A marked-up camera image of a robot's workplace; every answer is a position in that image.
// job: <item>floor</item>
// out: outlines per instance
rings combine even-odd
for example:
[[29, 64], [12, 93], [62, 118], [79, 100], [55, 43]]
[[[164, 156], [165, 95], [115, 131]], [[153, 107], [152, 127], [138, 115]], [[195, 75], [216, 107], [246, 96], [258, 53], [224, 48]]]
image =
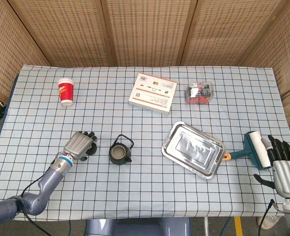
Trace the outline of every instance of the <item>floor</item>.
[[[209, 232], [211, 236], [219, 236], [220, 232], [227, 221], [227, 217], [209, 217]], [[193, 235], [204, 235], [204, 219], [197, 217], [192, 220]], [[258, 235], [258, 227], [255, 217], [241, 217], [243, 235], [256, 236]], [[46, 231], [50, 232], [54, 236], [66, 236], [68, 235], [69, 222], [38, 222]], [[71, 235], [80, 236], [84, 234], [85, 221], [73, 220], [71, 221]], [[37, 228], [31, 225], [29, 222], [24, 221], [11, 221], [0, 225], [0, 235], [3, 236], [29, 236], [29, 235], [45, 235]], [[230, 220], [227, 227], [226, 236], [235, 236], [234, 221]], [[262, 230], [261, 236], [288, 236], [289, 232], [285, 225], [285, 220], [282, 217], [281, 220], [269, 230]]]

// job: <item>teal handle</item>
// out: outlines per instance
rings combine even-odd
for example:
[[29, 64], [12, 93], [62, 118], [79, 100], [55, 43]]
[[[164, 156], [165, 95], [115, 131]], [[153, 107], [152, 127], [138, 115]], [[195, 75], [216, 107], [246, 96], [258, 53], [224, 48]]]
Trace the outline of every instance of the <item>teal handle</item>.
[[251, 153], [252, 153], [252, 151], [250, 151], [250, 150], [242, 150], [242, 151], [231, 152], [230, 155], [231, 155], [232, 159], [235, 159], [235, 158], [238, 158], [241, 156], [247, 156]]

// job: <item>plastic package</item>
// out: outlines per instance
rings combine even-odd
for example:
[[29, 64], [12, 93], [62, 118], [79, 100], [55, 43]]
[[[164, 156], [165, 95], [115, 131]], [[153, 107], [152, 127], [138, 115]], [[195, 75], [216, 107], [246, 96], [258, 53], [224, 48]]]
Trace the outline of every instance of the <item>plastic package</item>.
[[185, 97], [188, 104], [208, 104], [213, 96], [212, 82], [189, 83], [185, 91]]

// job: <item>tablecloth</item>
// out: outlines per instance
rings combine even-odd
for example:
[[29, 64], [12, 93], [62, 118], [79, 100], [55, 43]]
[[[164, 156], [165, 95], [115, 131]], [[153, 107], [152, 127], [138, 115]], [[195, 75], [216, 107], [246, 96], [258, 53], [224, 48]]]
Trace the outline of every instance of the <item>tablecloth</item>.
[[[169, 115], [128, 103], [139, 72], [177, 81]], [[75, 82], [74, 104], [59, 101], [57, 80]], [[188, 82], [212, 81], [208, 105], [189, 105]], [[184, 121], [224, 142], [227, 151], [243, 148], [243, 135], [260, 131], [290, 143], [290, 130], [271, 68], [246, 67], [92, 67], [25, 65], [14, 85], [0, 134], [0, 200], [22, 190], [48, 168], [76, 131], [94, 131], [97, 152], [78, 161], [51, 195], [36, 220], [175, 216], [263, 215], [277, 193], [256, 182], [272, 180], [248, 158], [222, 162], [205, 180], [161, 153], [172, 126]], [[135, 142], [132, 162], [109, 162], [119, 134]], [[30, 191], [39, 191], [34, 184]], [[16, 219], [24, 219], [19, 214]]]

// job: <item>lint roller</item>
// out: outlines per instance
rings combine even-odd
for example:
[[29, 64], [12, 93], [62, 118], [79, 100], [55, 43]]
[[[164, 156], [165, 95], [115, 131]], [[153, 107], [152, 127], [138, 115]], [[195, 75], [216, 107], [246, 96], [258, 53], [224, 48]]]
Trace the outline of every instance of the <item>lint roller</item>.
[[249, 156], [259, 170], [271, 166], [267, 151], [261, 141], [261, 134], [258, 131], [251, 131], [244, 135], [244, 150], [226, 153], [223, 161], [229, 161], [242, 156]]

